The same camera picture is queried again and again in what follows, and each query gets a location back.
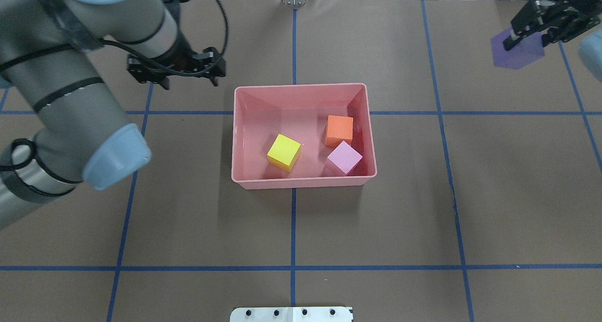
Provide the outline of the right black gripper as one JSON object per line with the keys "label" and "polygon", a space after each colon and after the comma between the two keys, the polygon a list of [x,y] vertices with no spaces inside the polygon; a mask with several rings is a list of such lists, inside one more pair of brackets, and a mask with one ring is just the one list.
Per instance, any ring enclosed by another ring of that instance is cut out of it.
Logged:
{"label": "right black gripper", "polygon": [[542,47],[566,43],[600,24],[601,0],[527,0],[502,32],[502,48],[536,48],[536,33]]}

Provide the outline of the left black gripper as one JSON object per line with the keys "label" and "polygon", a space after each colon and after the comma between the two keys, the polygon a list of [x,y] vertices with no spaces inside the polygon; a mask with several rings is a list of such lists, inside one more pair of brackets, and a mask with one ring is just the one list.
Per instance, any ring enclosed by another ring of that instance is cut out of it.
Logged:
{"label": "left black gripper", "polygon": [[[209,67],[213,61],[219,58],[221,52],[215,47],[207,47],[202,52],[196,52],[189,42],[179,35],[174,45],[162,55],[152,58],[153,61],[181,73],[198,73]],[[170,81],[168,73],[157,67],[145,63],[134,55],[127,57],[127,72],[140,84],[156,84],[162,89],[170,90]],[[219,86],[219,80],[227,76],[227,65],[218,63],[212,69],[202,74],[202,78],[209,80],[214,86]]]}

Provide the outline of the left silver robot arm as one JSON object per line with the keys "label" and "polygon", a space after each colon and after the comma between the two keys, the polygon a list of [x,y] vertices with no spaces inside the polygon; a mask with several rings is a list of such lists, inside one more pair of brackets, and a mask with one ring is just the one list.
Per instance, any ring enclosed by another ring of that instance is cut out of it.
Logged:
{"label": "left silver robot arm", "polygon": [[192,50],[179,25],[190,0],[1,0],[1,87],[16,88],[43,129],[1,152],[1,228],[71,193],[103,190],[152,153],[88,54],[125,50],[139,83],[226,75],[224,50]]}

